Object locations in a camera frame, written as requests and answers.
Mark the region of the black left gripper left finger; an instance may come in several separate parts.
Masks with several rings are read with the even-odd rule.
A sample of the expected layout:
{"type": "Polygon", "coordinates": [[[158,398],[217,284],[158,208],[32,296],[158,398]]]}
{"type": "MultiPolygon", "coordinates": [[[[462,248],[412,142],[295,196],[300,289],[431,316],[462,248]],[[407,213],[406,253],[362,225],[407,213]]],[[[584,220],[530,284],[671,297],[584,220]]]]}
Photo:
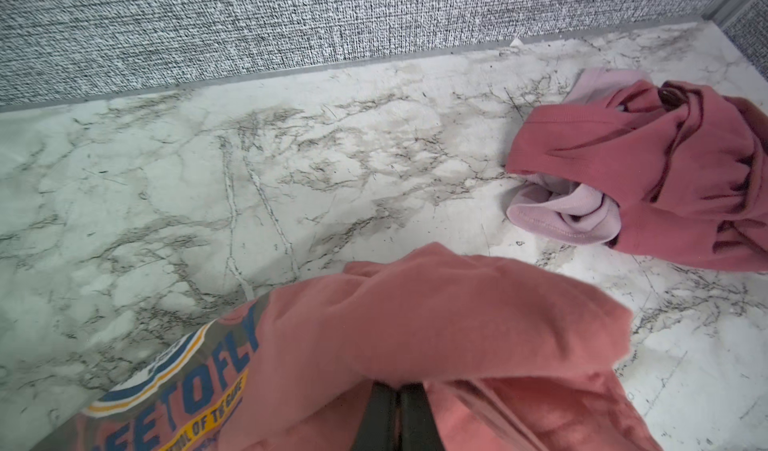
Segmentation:
{"type": "Polygon", "coordinates": [[[398,392],[375,382],[358,427],[351,451],[396,451],[399,436],[398,392]]]}

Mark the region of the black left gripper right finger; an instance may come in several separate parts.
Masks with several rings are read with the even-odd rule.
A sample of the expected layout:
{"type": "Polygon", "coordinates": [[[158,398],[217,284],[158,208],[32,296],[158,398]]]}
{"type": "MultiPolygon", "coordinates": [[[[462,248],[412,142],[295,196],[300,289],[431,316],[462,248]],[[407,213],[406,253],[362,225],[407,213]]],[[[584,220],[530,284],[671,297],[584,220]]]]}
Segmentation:
{"type": "Polygon", "coordinates": [[[426,391],[421,383],[400,389],[401,450],[444,451],[426,391]]]}

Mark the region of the salmon pink printed t-shirt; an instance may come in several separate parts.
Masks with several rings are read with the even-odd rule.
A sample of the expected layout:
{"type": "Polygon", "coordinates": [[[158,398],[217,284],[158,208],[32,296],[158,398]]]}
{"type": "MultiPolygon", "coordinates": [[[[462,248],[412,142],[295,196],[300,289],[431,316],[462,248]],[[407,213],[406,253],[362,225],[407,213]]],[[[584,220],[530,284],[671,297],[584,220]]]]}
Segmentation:
{"type": "Polygon", "coordinates": [[[39,448],[350,450],[380,382],[424,386],[445,450],[654,450],[613,369],[632,319],[587,283],[433,243],[205,324],[39,448]]]}

